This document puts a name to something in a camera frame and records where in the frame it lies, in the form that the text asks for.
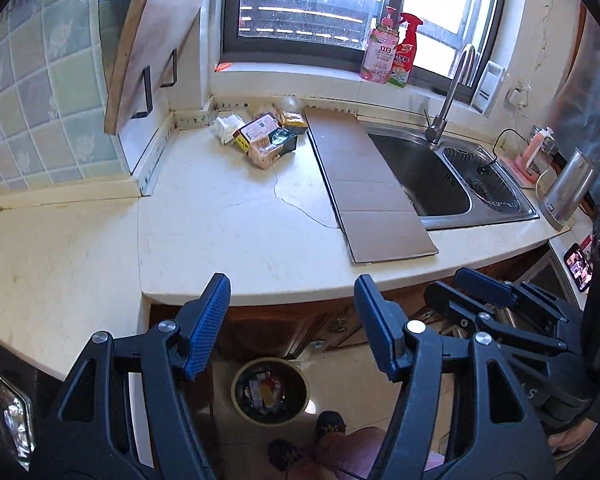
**person's hand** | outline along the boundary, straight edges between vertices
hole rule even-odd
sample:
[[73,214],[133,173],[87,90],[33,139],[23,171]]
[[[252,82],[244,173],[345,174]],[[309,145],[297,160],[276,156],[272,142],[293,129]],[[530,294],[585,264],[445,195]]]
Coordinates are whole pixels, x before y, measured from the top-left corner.
[[549,447],[557,448],[560,451],[573,449],[573,447],[583,442],[595,427],[596,423],[586,418],[570,430],[550,436],[548,441]]

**black cable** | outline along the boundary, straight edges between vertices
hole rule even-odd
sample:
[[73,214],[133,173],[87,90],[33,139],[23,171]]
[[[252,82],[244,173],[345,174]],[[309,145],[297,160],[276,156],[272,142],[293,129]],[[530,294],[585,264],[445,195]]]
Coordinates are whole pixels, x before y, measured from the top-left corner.
[[500,142],[500,139],[502,138],[502,136],[507,132],[514,132],[518,137],[520,137],[520,139],[522,139],[526,142],[525,137],[520,135],[516,130],[514,130],[513,128],[505,128],[504,130],[502,130],[500,132],[500,135],[496,139],[496,142],[494,143],[493,148],[491,149],[491,151],[493,153],[493,160],[489,164],[486,164],[484,166],[478,166],[478,173],[483,174],[485,171],[487,171],[487,168],[489,168],[490,166],[492,166],[493,164],[495,164],[498,161],[498,156],[496,155],[496,146]]
[[[298,457],[299,457],[299,458],[304,458],[304,457],[303,457],[301,454],[299,454],[299,453],[298,453]],[[291,469],[291,466],[292,466],[292,465],[293,465],[293,464],[289,464],[289,466],[286,468],[286,471],[285,471],[285,480],[286,480],[286,479],[288,478],[288,476],[289,476],[289,470]],[[340,472],[344,473],[345,475],[349,475],[349,476],[351,476],[351,477],[355,478],[356,480],[367,480],[366,478],[362,478],[362,476],[358,476],[358,475],[356,475],[355,473],[352,473],[351,471],[347,471],[346,469],[343,469],[343,468],[341,468],[339,465],[337,465],[337,464],[335,464],[335,463],[333,463],[333,462],[330,462],[330,463],[328,463],[327,465],[330,465],[330,466],[332,466],[332,467],[336,468],[336,469],[337,469],[337,470],[339,470]]]

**phone screen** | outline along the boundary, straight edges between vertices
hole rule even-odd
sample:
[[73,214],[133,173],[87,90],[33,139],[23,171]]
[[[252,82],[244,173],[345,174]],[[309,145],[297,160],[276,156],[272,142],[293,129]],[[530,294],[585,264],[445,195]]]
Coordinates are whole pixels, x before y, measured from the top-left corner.
[[587,261],[578,244],[574,244],[571,249],[566,252],[564,255],[564,263],[567,265],[578,290],[580,292],[587,290],[593,277],[593,267]]

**stove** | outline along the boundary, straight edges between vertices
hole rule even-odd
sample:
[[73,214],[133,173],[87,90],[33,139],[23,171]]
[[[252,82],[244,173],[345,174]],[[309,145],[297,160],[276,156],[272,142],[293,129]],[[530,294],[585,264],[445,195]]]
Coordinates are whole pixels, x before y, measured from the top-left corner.
[[25,470],[61,385],[0,345],[0,449]]

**stainless steel faucet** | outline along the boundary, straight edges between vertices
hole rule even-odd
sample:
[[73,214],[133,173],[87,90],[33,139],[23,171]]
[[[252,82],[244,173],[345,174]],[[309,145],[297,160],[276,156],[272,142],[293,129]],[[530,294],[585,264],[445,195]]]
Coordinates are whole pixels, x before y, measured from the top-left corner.
[[454,79],[449,87],[449,92],[446,94],[445,103],[442,105],[442,110],[436,115],[431,122],[427,109],[424,109],[424,115],[427,118],[427,124],[429,125],[424,131],[424,136],[427,140],[433,144],[437,144],[442,137],[442,132],[446,128],[446,116],[451,109],[451,105],[456,97],[456,90],[458,89],[458,83],[467,84],[471,77],[471,72],[474,69],[475,61],[475,48],[472,44],[465,45],[462,54],[460,55],[460,61],[456,67],[456,73]]

